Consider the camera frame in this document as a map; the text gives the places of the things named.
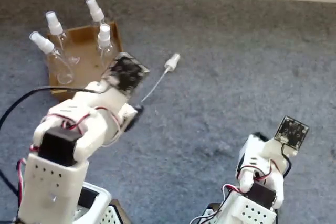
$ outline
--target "black plastic part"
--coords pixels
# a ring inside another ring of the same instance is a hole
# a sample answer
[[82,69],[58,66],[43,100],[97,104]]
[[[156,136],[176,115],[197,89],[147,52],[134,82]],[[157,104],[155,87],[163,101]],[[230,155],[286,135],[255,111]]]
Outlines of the black plastic part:
[[262,132],[255,132],[255,133],[252,133],[252,135],[260,138],[264,142],[267,142],[269,140],[269,138],[265,136],[264,134],[262,134]]
[[42,139],[38,156],[63,166],[71,166],[76,142],[82,135],[60,127],[48,129]]
[[286,137],[288,142],[282,142],[297,151],[300,149],[303,140],[306,138],[309,127],[298,120],[285,116],[274,136],[274,139],[281,141],[281,137]]
[[82,187],[78,199],[78,206],[90,209],[99,193],[86,187]]
[[254,182],[246,197],[255,203],[270,209],[275,200],[276,192],[260,182]]
[[135,123],[139,120],[140,116],[143,114],[144,106],[136,105],[134,106],[134,109],[137,111],[137,114],[135,115],[133,120],[129,123],[129,125],[127,125],[125,132],[129,131],[135,125]]

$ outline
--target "perforated plastic part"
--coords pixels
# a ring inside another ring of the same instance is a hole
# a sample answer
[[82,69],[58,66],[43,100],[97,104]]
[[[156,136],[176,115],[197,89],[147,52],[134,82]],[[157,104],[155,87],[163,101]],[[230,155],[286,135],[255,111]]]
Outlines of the perforated plastic part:
[[244,196],[239,196],[232,208],[232,216],[246,224],[272,224],[276,214]]
[[121,220],[119,220],[119,216],[115,211],[114,207],[109,206],[103,217],[101,218],[99,224],[123,224]]

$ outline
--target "black wire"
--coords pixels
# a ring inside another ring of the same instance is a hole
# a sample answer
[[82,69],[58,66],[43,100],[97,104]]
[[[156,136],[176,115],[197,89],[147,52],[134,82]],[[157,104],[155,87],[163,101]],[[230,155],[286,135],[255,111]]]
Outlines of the black wire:
[[[95,90],[90,90],[90,89],[82,89],[82,88],[70,88],[67,86],[41,86],[41,87],[37,87],[32,89],[31,91],[29,91],[28,93],[25,93],[23,96],[21,96],[19,99],[17,99],[6,111],[5,113],[2,115],[2,117],[0,118],[0,130],[4,124],[4,122],[6,121],[7,117],[9,116],[9,114],[24,100],[26,100],[28,97],[30,97],[31,95],[40,92],[40,91],[45,91],[45,90],[71,90],[71,91],[81,91],[81,92],[88,92],[88,93],[95,93],[95,94],[102,94],[105,93],[107,90],[109,89],[109,87],[107,87],[105,90],[103,91],[95,91]],[[2,179],[2,181],[8,186],[8,188],[15,194],[15,196],[18,197],[18,190],[16,189],[16,187],[9,181],[9,179],[7,178],[7,176],[2,172],[2,170],[0,169],[0,178]]]
[[203,219],[203,218],[200,218],[197,224],[200,224],[200,223],[203,224],[203,223],[209,222],[210,220],[212,220],[213,218],[215,218],[215,216],[217,214],[219,214],[220,209],[223,207],[224,203],[226,202],[227,198],[230,196],[231,192],[232,192],[232,190],[229,191],[229,194],[225,197],[225,200],[221,203],[221,205],[219,206],[219,208],[217,210],[217,213],[215,215],[212,215],[211,218],[206,219],[203,222],[201,222],[201,219]]
[[275,224],[279,224],[279,217],[278,217],[279,211],[277,209],[275,209],[275,213],[276,213]]
[[283,177],[286,178],[288,173],[290,172],[290,170],[292,169],[292,162],[290,161],[290,159],[283,153],[284,152],[284,149],[285,149],[285,145],[283,144],[282,145],[282,148],[281,148],[281,154],[283,156],[283,158],[288,162],[288,168],[287,170],[285,171]]
[[[281,154],[283,156],[283,158],[287,161],[288,163],[288,168],[287,170],[285,171],[283,177],[286,178],[288,173],[290,172],[290,170],[292,169],[292,162],[291,160],[283,153],[284,152],[284,149],[285,149],[285,145],[283,144],[282,147],[281,147]],[[277,209],[275,209],[275,213],[277,214],[275,216],[275,224],[279,224],[279,217],[278,217],[278,214],[279,214],[279,211]]]

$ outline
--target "white wire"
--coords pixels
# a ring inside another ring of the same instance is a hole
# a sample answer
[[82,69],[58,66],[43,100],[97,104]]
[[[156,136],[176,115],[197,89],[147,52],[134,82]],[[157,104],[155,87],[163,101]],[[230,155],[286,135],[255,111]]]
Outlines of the white wire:
[[215,211],[215,212],[213,212],[213,213],[210,214],[210,215],[206,215],[206,216],[204,216],[204,215],[202,215],[202,216],[197,216],[197,217],[195,217],[194,219],[192,219],[192,220],[189,222],[189,224],[192,224],[195,220],[198,220],[198,219],[210,218],[210,217],[216,215],[217,213],[218,213],[218,211]]
[[114,144],[121,136],[122,132],[121,132],[121,127],[120,127],[120,123],[117,119],[117,117],[112,113],[112,111],[109,111],[110,115],[112,117],[112,119],[114,120],[115,124],[117,125],[117,132],[114,135],[114,137],[112,138],[111,143],[107,144],[107,145],[102,145],[102,147],[109,147],[110,145]]
[[160,81],[163,79],[163,77],[166,75],[166,73],[168,73],[168,71],[169,71],[169,68],[166,68],[166,70],[163,72],[163,74],[161,75],[161,77],[159,78],[157,83],[154,85],[154,87],[151,89],[151,91],[149,91],[149,93],[141,100],[140,103],[144,102],[144,100],[146,100],[153,93],[153,91],[156,89],[156,87],[159,85]]
[[[239,191],[239,189],[238,189],[237,187],[235,187],[234,185],[225,184],[224,186],[222,186],[223,203],[224,203],[225,200],[226,200],[226,196],[225,196],[225,191],[224,191],[224,189],[225,189],[225,187],[227,187],[227,186],[229,186],[229,187],[233,187],[235,190]],[[192,219],[192,220],[190,221],[189,224],[192,224],[195,220],[198,220],[198,219],[204,219],[204,218],[209,218],[209,217],[212,217],[212,216],[218,214],[219,211],[222,210],[221,208],[222,208],[222,206],[223,206],[223,203],[221,204],[221,206],[219,207],[219,209],[218,209],[217,211],[215,211],[214,213],[212,213],[212,214],[210,214],[210,215],[207,215],[207,216],[204,216],[204,215],[202,215],[202,216],[197,216],[197,217],[195,217],[194,219]]]

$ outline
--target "gray carpet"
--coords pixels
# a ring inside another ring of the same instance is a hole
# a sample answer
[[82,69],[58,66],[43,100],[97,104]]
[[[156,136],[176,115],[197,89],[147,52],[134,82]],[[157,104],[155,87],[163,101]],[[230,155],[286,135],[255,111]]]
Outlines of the gray carpet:
[[[150,90],[169,56],[182,59],[146,101],[134,129],[92,158],[87,181],[121,201],[135,224],[186,223],[221,185],[235,183],[238,151],[260,130],[273,136],[286,114],[311,126],[285,181],[280,223],[335,223],[336,4],[272,0],[98,0],[126,51],[151,68],[133,97]],[[0,0],[0,112],[47,84],[33,30],[53,9],[67,27],[85,25],[85,0]],[[16,181],[48,92],[20,105],[1,131],[0,166]],[[0,216],[16,199],[0,183]]]

